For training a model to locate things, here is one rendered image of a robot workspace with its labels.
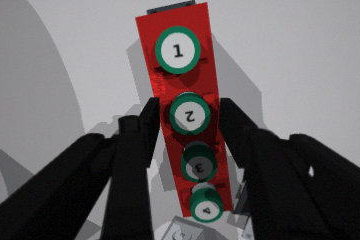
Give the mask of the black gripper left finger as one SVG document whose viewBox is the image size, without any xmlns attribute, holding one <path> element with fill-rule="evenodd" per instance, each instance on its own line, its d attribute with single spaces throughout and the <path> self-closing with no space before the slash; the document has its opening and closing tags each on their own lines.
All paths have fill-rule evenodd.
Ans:
<svg viewBox="0 0 360 240">
<path fill-rule="evenodd" d="M 0 240 L 75 240 L 110 177 L 99 240 L 155 240 L 147 168 L 160 130 L 159 97 L 118 125 L 111 138 L 81 136 L 4 200 Z"/>
</svg>

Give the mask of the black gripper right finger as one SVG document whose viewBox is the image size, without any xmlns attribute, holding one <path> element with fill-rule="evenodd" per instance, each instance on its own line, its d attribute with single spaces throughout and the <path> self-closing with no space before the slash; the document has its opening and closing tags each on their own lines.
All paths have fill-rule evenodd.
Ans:
<svg viewBox="0 0 360 240">
<path fill-rule="evenodd" d="M 306 134 L 259 128 L 230 98 L 218 128 L 244 169 L 254 240 L 360 240 L 360 167 Z"/>
</svg>

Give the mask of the white key panel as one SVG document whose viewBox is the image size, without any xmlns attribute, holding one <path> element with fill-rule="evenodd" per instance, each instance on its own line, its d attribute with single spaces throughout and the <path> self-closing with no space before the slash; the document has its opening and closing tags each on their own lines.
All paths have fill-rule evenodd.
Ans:
<svg viewBox="0 0 360 240">
<path fill-rule="evenodd" d="M 246 183 L 245 183 L 243 190 L 241 192 L 240 198 L 238 200 L 238 203 L 236 205 L 234 214 L 248 216 L 249 212 L 250 212 L 249 211 L 249 202 L 248 202 L 247 189 L 246 189 Z M 243 230 L 241 237 L 243 237 L 246 240 L 254 240 L 250 217 L 249 217 L 248 222 Z"/>
</svg>

